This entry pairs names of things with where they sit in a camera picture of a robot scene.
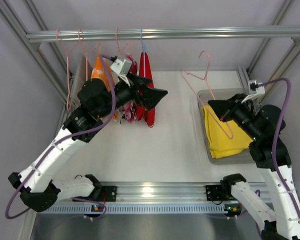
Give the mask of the pink wire hanger with trousers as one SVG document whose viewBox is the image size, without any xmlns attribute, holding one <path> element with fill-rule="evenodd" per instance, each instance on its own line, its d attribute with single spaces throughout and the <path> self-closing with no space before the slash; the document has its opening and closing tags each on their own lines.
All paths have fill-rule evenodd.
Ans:
<svg viewBox="0 0 300 240">
<path fill-rule="evenodd" d="M 212 115 L 212 112 L 204 104 L 203 100 L 199 97 L 198 93 L 194 90 L 194 88 L 192 87 L 192 85 L 190 84 L 190 82 L 184 76 L 184 74 L 186 74 L 187 76 L 192 76 L 192 77 L 195 77 L 195 78 L 197 78 L 199 80 L 204 81 L 205 84 L 206 84 L 206 86 L 207 86 L 207 88 L 208 88 L 208 90 L 209 90 L 209 92 L 210 92 L 210 94 L 211 94 L 211 96 L 212 96 L 212 98 L 213 98 L 213 100 L 216 100 L 215 95 L 214 95 L 214 93 L 212 91 L 212 88 L 210 87 L 209 82 L 208 82 L 208 72 L 209 72 L 210 64 L 211 64 L 211 56 L 210 56 L 210 53 L 208 51 L 202 50 L 200 52 L 198 58 L 200 59 L 203 54 L 206 54 L 207 60 L 208 60 L 208 63 L 207 63 L 206 69 L 205 69 L 205 73 L 204 73 L 204 77 L 200 77 L 200 76 L 198 76 L 198 75 L 196 75 L 196 74 L 194 74 L 192 72 L 189 72 L 187 70 L 184 70 L 182 68 L 180 69 L 180 75 L 183 78 L 183 80 L 186 82 L 186 84 L 189 86 L 189 88 L 191 89 L 191 91 L 194 93 L 194 95 L 196 96 L 196 98 L 199 100 L 199 102 L 202 103 L 203 107 L 208 111 L 208 113 L 210 113 Z M 222 127 L 220 120 L 217 120 L 217 118 L 214 117 L 214 116 L 212 118 L 213 118 L 214 122 L 218 125 L 218 127 L 223 131 L 223 133 L 225 134 L 225 136 L 228 139 L 232 140 L 234 138 L 234 133 L 233 133 L 233 130 L 231 129 L 231 127 L 229 126 L 229 124 L 227 123 L 226 126 L 227 126 L 230 134 L 228 134 L 228 132 Z"/>
</svg>

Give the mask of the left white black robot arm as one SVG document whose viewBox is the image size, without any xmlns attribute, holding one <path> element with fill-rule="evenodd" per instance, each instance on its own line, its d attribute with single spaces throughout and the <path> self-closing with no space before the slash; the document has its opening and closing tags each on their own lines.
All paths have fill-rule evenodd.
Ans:
<svg viewBox="0 0 300 240">
<path fill-rule="evenodd" d="M 68 182 L 53 178 L 76 151 L 106 126 L 103 118 L 110 120 L 116 109 L 130 101 L 152 110 L 168 94 L 165 89 L 149 87 L 148 78 L 131 73 L 127 76 L 130 84 L 122 80 L 110 90 L 99 78 L 86 81 L 77 94 L 80 106 L 66 119 L 52 143 L 28 168 L 10 174 L 9 182 L 29 209 L 40 213 L 62 200 L 98 200 L 102 185 L 92 174 Z"/>
</svg>

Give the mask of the yellow trousers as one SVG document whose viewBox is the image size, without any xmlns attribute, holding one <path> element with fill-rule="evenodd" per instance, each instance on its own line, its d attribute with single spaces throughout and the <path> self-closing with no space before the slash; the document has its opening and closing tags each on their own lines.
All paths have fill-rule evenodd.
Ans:
<svg viewBox="0 0 300 240">
<path fill-rule="evenodd" d="M 234 156 L 249 148 L 253 140 L 233 120 L 221 122 L 209 105 L 201 111 L 212 158 Z"/>
</svg>

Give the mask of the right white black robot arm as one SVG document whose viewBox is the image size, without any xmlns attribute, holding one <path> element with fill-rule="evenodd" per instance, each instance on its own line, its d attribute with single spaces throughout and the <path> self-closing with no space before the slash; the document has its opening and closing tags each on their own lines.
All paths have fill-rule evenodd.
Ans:
<svg viewBox="0 0 300 240">
<path fill-rule="evenodd" d="M 292 161 L 279 134 L 286 126 L 281 109 L 264 105 L 258 113 L 243 102 L 244 93 L 227 100 L 209 100 L 217 118 L 234 121 L 251 139 L 249 153 L 262 175 L 273 208 L 251 189 L 240 174 L 225 176 L 221 186 L 238 200 L 256 222 L 264 240 L 300 240 L 300 202 L 292 178 Z"/>
</svg>

